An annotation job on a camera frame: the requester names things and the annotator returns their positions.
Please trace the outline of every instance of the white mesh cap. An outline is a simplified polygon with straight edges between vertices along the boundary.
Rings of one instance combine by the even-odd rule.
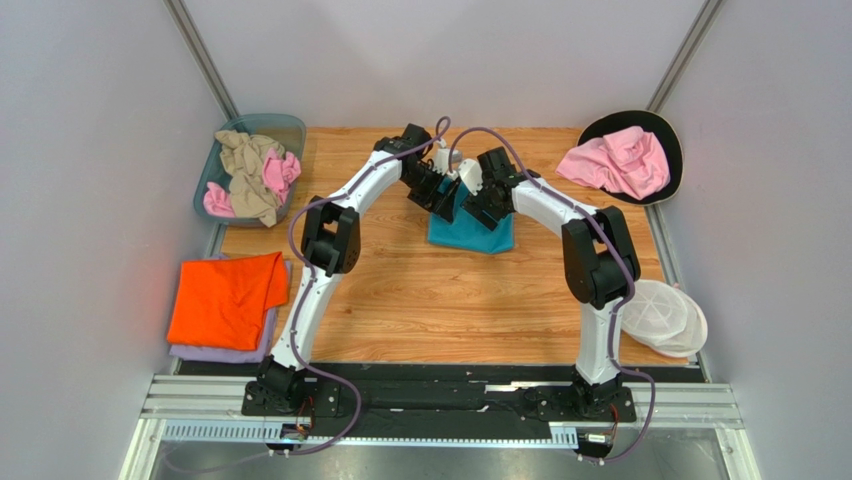
[[[693,355],[707,340],[707,322],[698,305],[680,290],[655,280],[636,282],[636,295],[624,306],[622,329],[670,357]]]

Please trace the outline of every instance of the folded clothes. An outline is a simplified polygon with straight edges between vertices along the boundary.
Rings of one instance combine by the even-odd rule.
[[[287,302],[281,253],[181,265],[168,341],[253,351],[267,310]]]
[[[214,259],[227,259],[226,256],[219,254]],[[284,262],[287,269],[287,278],[291,279],[293,264],[287,260]],[[263,357],[269,352],[269,347],[274,342],[275,327],[278,325],[278,308],[270,308],[266,311],[265,321],[263,326],[263,334],[260,337],[260,342],[257,349],[249,352],[230,350],[227,348],[215,347],[196,347],[194,345],[172,345],[169,350],[170,355],[182,358],[184,360],[195,360],[199,362],[220,362],[220,363],[258,363],[263,360]]]
[[[449,179],[444,179],[439,190],[443,191],[449,183]],[[489,254],[511,250],[515,246],[514,216],[500,220],[497,228],[489,230],[461,208],[468,194],[467,187],[461,184],[453,203],[453,223],[435,214],[429,216],[429,243]]]

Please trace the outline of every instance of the black mounting plate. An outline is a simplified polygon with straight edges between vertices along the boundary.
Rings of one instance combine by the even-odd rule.
[[[339,383],[321,379],[305,382],[305,398],[308,397],[314,400],[315,417],[328,418],[340,413]],[[247,417],[280,417],[296,415],[299,409],[290,409],[283,398],[257,382],[248,382],[241,412]]]
[[[609,405],[599,410],[577,408],[579,395],[573,386],[548,386],[528,389],[527,398],[534,397],[538,419],[545,422],[609,422],[615,421]],[[636,421],[633,394],[627,387],[619,387],[611,398],[611,405],[618,412],[618,421]]]

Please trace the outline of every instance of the beige cloth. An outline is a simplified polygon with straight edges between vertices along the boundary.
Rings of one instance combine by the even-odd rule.
[[[281,202],[263,184],[263,162],[270,148],[283,156],[284,147],[267,136],[249,136],[234,130],[221,130],[215,137],[222,144],[219,154],[222,166],[232,177],[228,191],[234,214],[240,218],[257,218],[267,227],[275,225]]]

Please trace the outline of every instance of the lavender cloth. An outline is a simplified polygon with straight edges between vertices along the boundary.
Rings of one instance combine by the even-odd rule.
[[[213,257],[214,260],[226,259],[225,255],[218,254]],[[290,279],[292,278],[293,264],[289,260],[284,261],[284,267],[287,269],[287,282],[289,287]],[[278,324],[278,308],[270,308],[266,311],[266,322],[263,326],[263,334],[260,336],[260,342],[257,344],[257,350],[245,352],[240,350],[231,350],[228,348],[214,347],[196,347],[195,345],[172,345],[169,350],[170,355],[179,357],[183,360],[194,360],[199,362],[221,362],[221,363],[259,363],[266,356],[269,346],[272,343],[272,336],[275,333],[275,326]]]

